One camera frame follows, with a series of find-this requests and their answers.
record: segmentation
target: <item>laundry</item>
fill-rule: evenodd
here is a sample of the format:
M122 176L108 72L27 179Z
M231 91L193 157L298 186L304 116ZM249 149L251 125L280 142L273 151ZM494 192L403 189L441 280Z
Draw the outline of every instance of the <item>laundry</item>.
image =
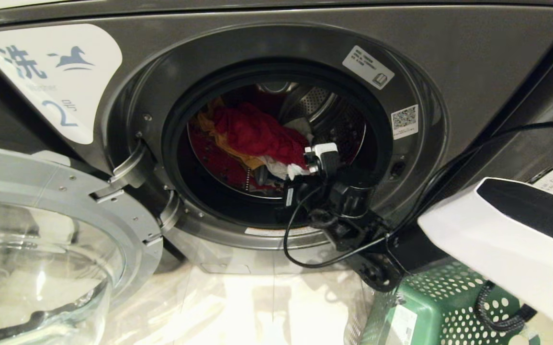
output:
M225 153L201 128L192 127L189 131L189 140L193 147L202 148L198 159L206 170L227 185L253 192L275 188L270 184L257 184L252 175L248 176L248 168L240 164L239 160L232 155Z
M313 127L311 127L311 122L307 118L296 118L295 120L291 120L284 124L283 127L295 129L296 131L298 131L298 133L303 135L306 140L308 140L308 144L313 143Z
M270 156L261 156L259 159L266 164L266 168L270 174L278 177L281 180L286 180L287 177L291 181L298 175L310 175L310 171L302 168L298 164L285 164L274 160Z
M295 129L281 126L276 118L250 103L241 103L237 108L216 108L214 125L217 133L226 135L229 146L239 153L268 156L285 166L296 164L306 168L306 138Z
M198 124L200 125L202 131L207 132L208 135L214 138L215 144L217 144L218 147L220 147L223 151L229 153L233 157L240 159L242 163L248 166L251 170L255 170L256 168L262 166L263 162L257 159L257 157L253 157L251 155L245 155L243 153L240 153L237 150L234 150L227 143L226 134L219 133L215 130L215 125L213 122L214 110L218 107L224 107L224 106L225 105L221 97L215 98L214 100L212 100L208 104L208 111L198 112L198 115L197 115Z

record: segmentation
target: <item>chinese character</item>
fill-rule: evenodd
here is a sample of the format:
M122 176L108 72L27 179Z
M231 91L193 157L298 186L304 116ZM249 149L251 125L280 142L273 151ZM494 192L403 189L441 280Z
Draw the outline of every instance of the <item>chinese character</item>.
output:
M36 65L38 65L36 61L25 59L28 55L25 50L18 50L16 46L7 46L6 50L0 48L0 53L5 55L8 53L10 58L5 57L4 59L16 67L16 72L21 78L24 78L24 76L19 67L23 67L25 69L25 77L28 77L29 79L32 78L32 71L39 78L46 79L46 73L36 69Z

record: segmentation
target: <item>black cord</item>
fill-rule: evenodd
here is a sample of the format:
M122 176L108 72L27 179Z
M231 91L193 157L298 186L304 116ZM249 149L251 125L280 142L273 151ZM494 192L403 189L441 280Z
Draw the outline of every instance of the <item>black cord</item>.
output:
M392 235L399 232L401 229L405 228L410 221L420 216L421 213L423 213L430 206L431 200L434 197L434 195L432 195L430 199L426 200L427 196L431 194L432 189L436 185L438 185L438 181L440 181L440 179L442 179L444 175L448 172L448 170L452 168L454 165L460 163L460 161L478 152L484 146L491 144L499 139L503 139L505 136L511 135L513 133L530 131L533 129L544 129L544 128L553 128L553 122L542 122L539 124L523 125L523 126L513 127L505 131L500 131L498 133L495 133L495 135L491 136L484 142L477 144L476 146L469 147L468 149L466 149L465 151L463 151L462 153L454 157L454 159L451 159L451 161L443 165L440 169L436 170L436 172L434 172L434 174L431 175L428 182L425 183L425 186L423 186L423 189L421 190L421 193L419 194L419 197L414 203L414 206L412 207L411 211L397 225L397 227L395 227L395 229L392 232Z
M287 238L289 238L289 231L291 230L291 224L293 223L293 219L295 218L296 214L298 213L298 210L300 210L300 207L307 201L313 194L318 192L320 188L323 188L324 186L320 186L313 190L309 195L307 195L305 198L303 198L300 203L298 203L298 206L296 206L295 210L293 211L293 215L291 216L291 219L289 220L289 224L287 225L287 228L285 229L285 237L283 239L283 250L285 252L285 257L287 257L292 263L302 266L304 268L323 268L329 265L336 264L337 262L340 262L342 260L345 260L357 253L360 253L362 251L365 251L366 249L373 247L374 245L377 245L385 240L387 240L390 236L393 236L397 232L399 232L401 229L405 228L408 223L420 216L420 214L427 209L429 206L429 202L431 201L431 198L424 202L425 198L431 193L431 190L438 184L438 181L442 179L442 177L446 174L446 172L452 168L455 164L459 163L463 159L466 159L470 155L473 155L478 150L480 150L482 147L491 144L498 139L502 139L507 135L510 135L512 133L519 133L523 131L530 131L533 129L543 129L543 128L553 128L553 121L552 122L541 122L539 124L530 124L530 125L523 125L518 127L513 127L511 129L507 129L506 131L500 131L498 133L495 133L495 135L491 136L484 142L481 142L480 144L477 144L476 146L469 147L462 153L460 153L458 156L454 157L454 159L450 160L447 164L443 165L440 169L436 170L431 177L428 179L427 183L423 186L423 189L421 190L421 193L419 194L419 197L415 201L412 209L408 212L408 214L403 218L401 222L398 223L396 227L394 227L393 231L386 234L384 237L378 238L366 245L362 245L362 247L359 247L357 249L353 249L353 251L350 251L348 253L342 254L338 257L332 258L327 260L326 262L322 262L320 264L305 264L303 262L299 262L298 260L295 260L291 255L289 254L289 249L287 248Z
M495 284L489 280L480 288L478 296L474 302L474 315L487 327L491 330L497 332L511 332L515 330L520 330L523 328L527 321L530 321L532 317L535 316L536 310L527 304L524 304L506 320L502 321L493 321L489 315L485 312L485 303L487 303L487 298L489 293L495 288Z

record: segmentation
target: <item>perforated basket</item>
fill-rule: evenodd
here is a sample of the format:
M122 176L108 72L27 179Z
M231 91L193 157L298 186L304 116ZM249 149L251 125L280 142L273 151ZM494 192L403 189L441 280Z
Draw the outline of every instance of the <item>perforated basket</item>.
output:
M403 280L397 295L376 293L362 345L508 345L521 334L530 345L540 339L529 330L494 332L473 313L474 301L485 279L460 262L432 268ZM519 309L519 299L501 288L489 294L485 310L493 321L505 320ZM416 314L410 330L397 319L397 308ZM404 327L398 335L397 329Z

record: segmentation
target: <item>red clothing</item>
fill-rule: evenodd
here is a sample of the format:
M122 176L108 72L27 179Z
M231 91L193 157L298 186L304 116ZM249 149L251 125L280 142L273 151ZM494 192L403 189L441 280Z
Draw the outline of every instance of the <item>red clothing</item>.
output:
M281 126L276 118L250 103L236 109L220 107L214 111L218 133L227 135L234 150L250 156L270 156L284 164L306 168L304 147L308 142L294 129Z

